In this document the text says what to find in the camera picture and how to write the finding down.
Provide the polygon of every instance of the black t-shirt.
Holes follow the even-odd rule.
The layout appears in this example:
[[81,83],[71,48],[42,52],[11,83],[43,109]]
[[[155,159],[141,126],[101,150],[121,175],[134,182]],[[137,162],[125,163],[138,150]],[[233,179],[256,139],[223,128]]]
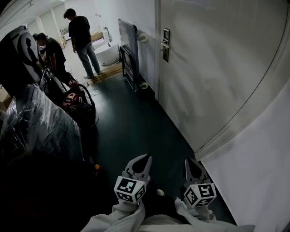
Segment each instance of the black t-shirt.
[[51,63],[49,57],[55,54],[56,66],[58,67],[63,66],[64,62],[66,61],[61,46],[59,45],[58,41],[53,38],[49,38],[47,40],[45,52],[49,63]]
[[77,16],[72,19],[68,26],[70,37],[74,37],[76,49],[82,49],[91,42],[90,24],[86,17]]

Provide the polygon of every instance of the wooden pallet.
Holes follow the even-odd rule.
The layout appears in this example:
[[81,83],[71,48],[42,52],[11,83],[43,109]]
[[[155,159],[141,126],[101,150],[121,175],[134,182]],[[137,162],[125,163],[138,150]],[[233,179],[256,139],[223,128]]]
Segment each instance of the wooden pallet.
[[118,73],[122,72],[122,63],[118,63],[115,64],[111,67],[107,67],[103,70],[101,70],[101,74],[98,76],[98,78],[93,78],[93,79],[89,79],[88,81],[84,82],[82,85],[84,86],[89,86],[89,85],[94,85],[98,82],[102,82],[102,80],[108,78],[108,77],[112,77]]

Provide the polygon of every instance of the hair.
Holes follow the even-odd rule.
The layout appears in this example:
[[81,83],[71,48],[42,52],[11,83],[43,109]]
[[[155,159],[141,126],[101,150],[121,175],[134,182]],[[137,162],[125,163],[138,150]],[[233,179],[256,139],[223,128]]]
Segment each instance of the hair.
[[39,33],[37,36],[36,36],[36,39],[39,40],[39,39],[45,39],[47,36],[45,33]]
[[76,15],[77,15],[76,11],[74,9],[72,9],[72,8],[69,8],[69,9],[66,10],[66,12],[63,15],[63,17],[66,19],[68,17],[73,17],[73,16],[76,16]]
[[32,35],[32,37],[34,38],[34,40],[36,40],[37,39],[37,33],[34,33],[33,35]]

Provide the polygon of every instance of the ceiling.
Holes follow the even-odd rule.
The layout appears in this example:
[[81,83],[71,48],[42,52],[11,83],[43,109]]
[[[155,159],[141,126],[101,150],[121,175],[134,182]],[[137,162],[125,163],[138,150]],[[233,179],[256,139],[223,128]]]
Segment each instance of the ceiling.
[[36,16],[41,15],[65,0],[5,0],[1,2],[0,40],[20,25],[30,23]]
[[0,27],[16,21],[28,23],[36,16],[62,2],[64,0],[15,0],[1,14]]

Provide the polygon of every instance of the cardboard box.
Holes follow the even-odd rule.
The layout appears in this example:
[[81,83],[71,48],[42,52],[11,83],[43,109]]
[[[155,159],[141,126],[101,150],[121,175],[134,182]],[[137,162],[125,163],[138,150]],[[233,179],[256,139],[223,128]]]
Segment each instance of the cardboard box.
[[58,40],[58,43],[59,43],[59,45],[60,45],[60,47],[61,47],[62,49],[65,48],[65,43],[64,43],[64,39],[63,39],[63,37],[61,37],[61,38]]
[[8,94],[8,92],[4,88],[0,89],[0,110],[6,112],[11,101],[12,97]]
[[103,32],[102,31],[91,34],[91,40],[92,40],[92,42],[97,41],[99,39],[103,39],[103,38],[104,38],[104,35],[103,35]]

